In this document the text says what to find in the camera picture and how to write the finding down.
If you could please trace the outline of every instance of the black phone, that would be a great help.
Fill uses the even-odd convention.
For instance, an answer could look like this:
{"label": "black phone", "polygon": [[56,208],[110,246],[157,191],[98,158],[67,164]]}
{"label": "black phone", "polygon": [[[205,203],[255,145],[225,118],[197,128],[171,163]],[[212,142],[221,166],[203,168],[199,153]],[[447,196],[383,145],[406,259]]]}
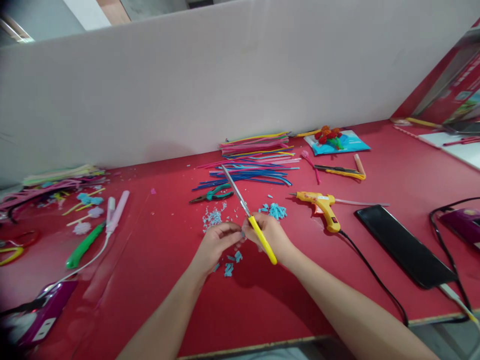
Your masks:
{"label": "black phone", "polygon": [[458,280],[455,273],[383,206],[366,207],[355,211],[355,215],[403,270],[422,288],[431,289]]}

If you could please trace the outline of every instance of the yellow glue gun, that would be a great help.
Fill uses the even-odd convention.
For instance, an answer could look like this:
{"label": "yellow glue gun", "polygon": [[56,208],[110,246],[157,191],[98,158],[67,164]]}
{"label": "yellow glue gun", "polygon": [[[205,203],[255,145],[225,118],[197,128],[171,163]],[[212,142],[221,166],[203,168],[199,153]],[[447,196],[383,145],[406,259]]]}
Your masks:
{"label": "yellow glue gun", "polygon": [[337,220],[331,205],[335,204],[335,198],[332,195],[324,196],[319,192],[298,191],[291,193],[301,201],[306,201],[315,204],[315,214],[323,213],[326,220],[326,229],[331,233],[338,233],[340,231],[340,223]]}

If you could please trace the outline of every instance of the green pliers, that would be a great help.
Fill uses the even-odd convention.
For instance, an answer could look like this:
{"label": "green pliers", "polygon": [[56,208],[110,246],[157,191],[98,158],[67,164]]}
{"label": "green pliers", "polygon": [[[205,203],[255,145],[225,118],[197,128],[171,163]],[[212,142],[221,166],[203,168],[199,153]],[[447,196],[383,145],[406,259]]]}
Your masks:
{"label": "green pliers", "polygon": [[212,200],[228,199],[229,197],[231,197],[234,194],[233,191],[226,192],[226,193],[223,193],[223,194],[220,194],[220,195],[216,195],[216,193],[218,193],[219,191],[224,190],[224,189],[228,189],[228,188],[230,188],[229,183],[225,183],[223,185],[217,186],[212,191],[207,192],[205,195],[202,195],[202,196],[199,196],[197,198],[194,198],[193,200],[190,200],[189,203],[190,204],[195,204],[195,203],[200,203],[200,202],[205,201],[205,200],[212,201]]}

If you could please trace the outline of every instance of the yellow scissors handle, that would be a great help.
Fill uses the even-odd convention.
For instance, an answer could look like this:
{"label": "yellow scissors handle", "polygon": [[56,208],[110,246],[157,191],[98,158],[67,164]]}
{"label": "yellow scissors handle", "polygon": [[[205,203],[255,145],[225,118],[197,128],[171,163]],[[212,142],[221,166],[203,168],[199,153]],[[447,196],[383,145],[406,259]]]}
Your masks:
{"label": "yellow scissors handle", "polygon": [[257,224],[257,220],[255,220],[254,216],[250,216],[248,218],[248,221],[250,222],[251,226],[253,227],[253,230],[255,231],[255,234],[258,236],[258,239],[260,240],[261,245],[265,249],[265,252],[268,255],[268,258],[270,259],[271,263],[273,265],[276,265],[277,264],[277,258],[275,257],[275,254],[272,251],[272,248],[270,247],[269,242],[265,238],[265,235],[262,232],[262,229],[260,229],[259,224]]}
{"label": "yellow scissors handle", "polygon": [[24,248],[23,247],[9,247],[9,248],[6,248],[6,249],[0,249],[0,253],[6,253],[6,252],[11,252],[11,251],[14,251],[14,253],[9,258],[6,258],[5,260],[0,261],[0,266],[7,265],[8,263],[11,263],[13,260],[18,258],[24,252]]}

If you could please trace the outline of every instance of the white partition board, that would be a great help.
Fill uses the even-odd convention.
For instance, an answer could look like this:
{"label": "white partition board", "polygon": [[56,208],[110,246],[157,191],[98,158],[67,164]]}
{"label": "white partition board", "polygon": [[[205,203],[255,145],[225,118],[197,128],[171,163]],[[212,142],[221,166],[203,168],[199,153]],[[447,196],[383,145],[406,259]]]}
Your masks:
{"label": "white partition board", "polygon": [[446,153],[449,153],[457,159],[473,166],[477,170],[480,170],[480,142],[443,146],[443,144],[446,143],[460,141],[467,136],[468,135],[451,135],[446,132],[435,132],[431,134],[420,135],[421,138],[440,146],[441,149]]}
{"label": "white partition board", "polygon": [[0,184],[388,118],[478,0],[239,0],[0,50]]}

